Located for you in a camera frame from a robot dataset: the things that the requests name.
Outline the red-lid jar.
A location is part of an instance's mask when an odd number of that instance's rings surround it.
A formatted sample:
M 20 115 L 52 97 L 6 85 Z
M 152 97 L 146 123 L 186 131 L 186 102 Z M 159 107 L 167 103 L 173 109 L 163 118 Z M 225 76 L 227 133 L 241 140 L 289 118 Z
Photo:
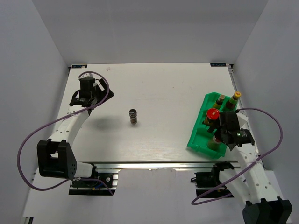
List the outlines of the red-lid jar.
M 207 110 L 203 124 L 207 126 L 213 124 L 218 119 L 219 115 L 220 111 L 218 109 L 211 108 Z
M 215 136 L 213 136 L 207 143 L 207 147 L 211 150 L 217 151 L 219 149 L 220 144 L 221 141 L 218 140 Z

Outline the tall yellow-cap sauce bottle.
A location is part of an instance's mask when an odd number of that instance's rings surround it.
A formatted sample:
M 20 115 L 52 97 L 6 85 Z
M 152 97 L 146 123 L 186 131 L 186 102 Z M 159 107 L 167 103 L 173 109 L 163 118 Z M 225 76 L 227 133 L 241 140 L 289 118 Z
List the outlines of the tall yellow-cap sauce bottle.
M 225 108 L 227 111 L 234 110 L 239 98 L 242 96 L 242 94 L 239 91 L 236 91 L 233 96 L 226 102 Z

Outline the small beige-cap yellow-label bottle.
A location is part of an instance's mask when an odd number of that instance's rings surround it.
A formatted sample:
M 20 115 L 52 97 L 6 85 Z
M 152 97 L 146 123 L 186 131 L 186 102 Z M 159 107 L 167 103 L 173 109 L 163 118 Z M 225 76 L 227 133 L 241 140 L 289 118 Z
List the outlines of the small beige-cap yellow-label bottle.
M 220 110 L 222 104 L 223 104 L 223 101 L 225 100 L 226 96 L 225 95 L 220 95 L 218 97 L 218 99 L 215 101 L 214 105 L 213 105 L 213 108 L 214 109 L 217 109 L 217 110 Z

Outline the black-cap pepper shaker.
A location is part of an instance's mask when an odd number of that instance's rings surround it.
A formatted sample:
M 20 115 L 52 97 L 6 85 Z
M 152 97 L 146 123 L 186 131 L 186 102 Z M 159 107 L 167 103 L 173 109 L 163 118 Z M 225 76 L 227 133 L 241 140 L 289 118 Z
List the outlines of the black-cap pepper shaker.
M 130 123 L 132 125 L 137 124 L 137 111 L 136 111 L 136 109 L 130 109 L 129 110 L 129 117 L 130 117 Z

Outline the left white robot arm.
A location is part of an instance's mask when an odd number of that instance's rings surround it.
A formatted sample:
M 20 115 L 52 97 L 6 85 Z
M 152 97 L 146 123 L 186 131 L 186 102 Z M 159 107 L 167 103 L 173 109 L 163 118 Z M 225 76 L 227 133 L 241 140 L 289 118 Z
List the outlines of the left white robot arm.
M 82 178 L 88 186 L 98 183 L 99 175 L 94 166 L 76 160 L 72 145 L 83 123 L 97 106 L 114 96 L 106 79 L 79 75 L 80 89 L 75 91 L 69 103 L 66 118 L 56 131 L 37 144 L 39 173 L 43 177 L 61 179 Z

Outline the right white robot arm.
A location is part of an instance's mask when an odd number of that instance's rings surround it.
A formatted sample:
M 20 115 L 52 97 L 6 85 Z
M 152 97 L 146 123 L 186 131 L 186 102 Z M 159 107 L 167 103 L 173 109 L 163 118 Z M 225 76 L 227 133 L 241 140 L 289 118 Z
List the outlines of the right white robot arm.
M 229 162 L 214 164 L 211 181 L 224 186 L 243 206 L 247 224 L 285 224 L 292 212 L 289 200 L 282 199 L 268 179 L 249 130 L 241 128 L 237 112 L 221 112 L 208 129 L 236 156 L 241 171 Z

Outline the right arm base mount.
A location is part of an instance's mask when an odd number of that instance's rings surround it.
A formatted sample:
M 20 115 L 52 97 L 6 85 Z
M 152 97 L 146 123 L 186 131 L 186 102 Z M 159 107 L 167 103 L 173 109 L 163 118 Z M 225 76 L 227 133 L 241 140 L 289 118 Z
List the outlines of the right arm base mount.
M 191 182 L 196 185 L 196 195 L 199 196 L 209 189 L 216 187 L 221 182 L 219 180 L 219 174 L 225 169 L 234 169 L 234 166 L 229 162 L 219 162 L 213 165 L 211 171 L 209 172 L 197 172 L 195 176 L 191 178 Z M 209 193 L 203 198 L 219 198 L 226 196 L 228 198 L 233 198 L 234 196 L 230 193 L 226 186 L 212 193 Z

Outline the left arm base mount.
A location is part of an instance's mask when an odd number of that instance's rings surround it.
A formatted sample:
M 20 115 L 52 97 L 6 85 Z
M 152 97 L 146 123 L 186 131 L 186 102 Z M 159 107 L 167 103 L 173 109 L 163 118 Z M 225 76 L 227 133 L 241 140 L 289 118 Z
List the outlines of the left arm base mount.
M 112 196 L 118 185 L 118 170 L 94 165 L 92 176 L 71 181 L 69 195 Z

